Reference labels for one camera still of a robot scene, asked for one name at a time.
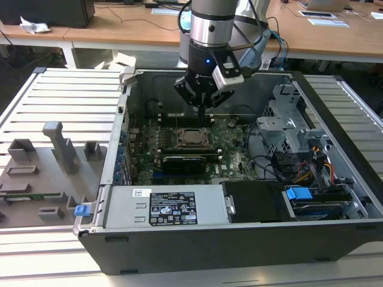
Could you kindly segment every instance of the metal bracket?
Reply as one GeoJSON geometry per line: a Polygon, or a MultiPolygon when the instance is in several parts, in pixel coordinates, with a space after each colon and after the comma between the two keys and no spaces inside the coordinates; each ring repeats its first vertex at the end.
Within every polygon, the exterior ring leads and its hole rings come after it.
{"type": "Polygon", "coordinates": [[[226,205],[227,214],[234,215],[235,206],[234,206],[234,200],[232,196],[225,196],[225,205],[226,205]]]}
{"type": "Polygon", "coordinates": [[[297,104],[300,99],[300,93],[294,85],[278,85],[273,90],[273,95],[278,104],[297,104]]]}
{"type": "Polygon", "coordinates": [[[299,130],[297,134],[297,138],[300,144],[300,149],[307,149],[308,146],[308,140],[313,139],[316,141],[320,141],[322,138],[327,137],[326,132],[321,129],[312,129],[312,130],[299,130]]]}
{"type": "Polygon", "coordinates": [[[129,67],[129,66],[124,67],[120,71],[120,76],[119,76],[120,84],[124,86],[124,85],[132,84],[134,81],[136,81],[135,71],[136,71],[136,67],[129,67]]]}

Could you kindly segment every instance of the white tissue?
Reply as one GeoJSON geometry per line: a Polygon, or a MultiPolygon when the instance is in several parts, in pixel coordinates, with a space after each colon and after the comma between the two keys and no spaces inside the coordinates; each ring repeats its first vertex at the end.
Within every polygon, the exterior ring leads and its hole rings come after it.
{"type": "Polygon", "coordinates": [[[36,34],[36,33],[42,33],[42,32],[49,32],[51,31],[51,29],[49,29],[48,25],[46,25],[45,23],[38,23],[38,24],[35,24],[35,23],[32,23],[32,22],[29,22],[25,19],[23,19],[23,17],[21,17],[21,24],[20,24],[20,27],[25,31],[25,32],[28,32],[28,33],[31,33],[31,34],[36,34]]]}

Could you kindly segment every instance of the blue clip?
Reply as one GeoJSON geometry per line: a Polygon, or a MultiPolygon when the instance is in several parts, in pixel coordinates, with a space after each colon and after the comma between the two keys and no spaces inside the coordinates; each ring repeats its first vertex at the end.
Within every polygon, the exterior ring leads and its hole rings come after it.
{"type": "Polygon", "coordinates": [[[78,205],[74,210],[75,216],[90,216],[90,206],[88,205],[78,205]]]}
{"type": "Polygon", "coordinates": [[[307,187],[290,187],[286,194],[289,200],[312,199],[312,195],[307,187]]]}

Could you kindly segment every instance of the desk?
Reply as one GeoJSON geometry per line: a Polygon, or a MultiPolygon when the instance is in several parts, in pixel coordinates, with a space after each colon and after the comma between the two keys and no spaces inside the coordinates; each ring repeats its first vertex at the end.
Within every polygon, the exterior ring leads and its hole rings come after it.
{"type": "MultiPolygon", "coordinates": [[[[352,2],[356,11],[367,15],[378,11],[378,6],[370,3],[352,2]]],[[[87,29],[52,28],[52,32],[30,35],[18,26],[4,27],[5,34],[17,45],[39,45],[63,49],[67,64],[75,68],[77,59],[74,48],[95,48],[112,50],[140,51],[179,51],[180,35],[177,30],[177,17],[152,15],[151,9],[140,7],[116,8],[97,6],[95,18],[87,29]],[[121,23],[121,20],[145,19],[170,30],[135,20],[121,23]]],[[[279,21],[281,35],[290,46],[289,57],[297,59],[336,60],[350,62],[383,63],[383,41],[381,31],[383,20],[368,22],[358,16],[343,12],[350,28],[314,26],[307,17],[296,17],[303,8],[291,0],[282,7],[280,0],[271,0],[268,17],[275,16],[279,21]]],[[[272,29],[276,24],[270,20],[272,29]]],[[[7,40],[0,36],[0,44],[7,40]]],[[[270,40],[265,58],[271,58],[278,50],[276,40],[270,40]]]]}
{"type": "MultiPolygon", "coordinates": [[[[351,2],[358,12],[367,14],[377,11],[378,6],[372,3],[351,2]]],[[[368,22],[359,16],[345,11],[339,18],[345,18],[350,28],[314,26],[308,17],[297,17],[303,10],[296,1],[281,5],[279,0],[272,0],[268,17],[275,16],[279,21],[281,36],[290,47],[289,57],[297,59],[336,60],[349,62],[383,62],[382,29],[383,20],[368,22]]],[[[271,29],[276,30],[275,21],[270,19],[271,29]]],[[[278,50],[276,40],[270,40],[265,55],[278,50]]]]}
{"type": "MultiPolygon", "coordinates": [[[[64,41],[64,35],[69,31],[68,27],[51,27],[52,31],[32,35],[24,32],[18,25],[3,25],[1,30],[14,45],[60,47],[65,55],[66,63],[76,67],[75,53],[72,43],[64,41]]],[[[9,42],[0,34],[0,44],[9,42]]]]}

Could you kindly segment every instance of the motherboard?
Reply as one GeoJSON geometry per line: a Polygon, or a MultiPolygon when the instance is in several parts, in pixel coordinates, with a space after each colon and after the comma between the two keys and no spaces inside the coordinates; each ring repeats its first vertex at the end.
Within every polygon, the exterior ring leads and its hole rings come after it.
{"type": "Polygon", "coordinates": [[[134,185],[219,184],[257,179],[247,153],[248,124],[233,116],[205,123],[148,119],[130,132],[134,185]]]}

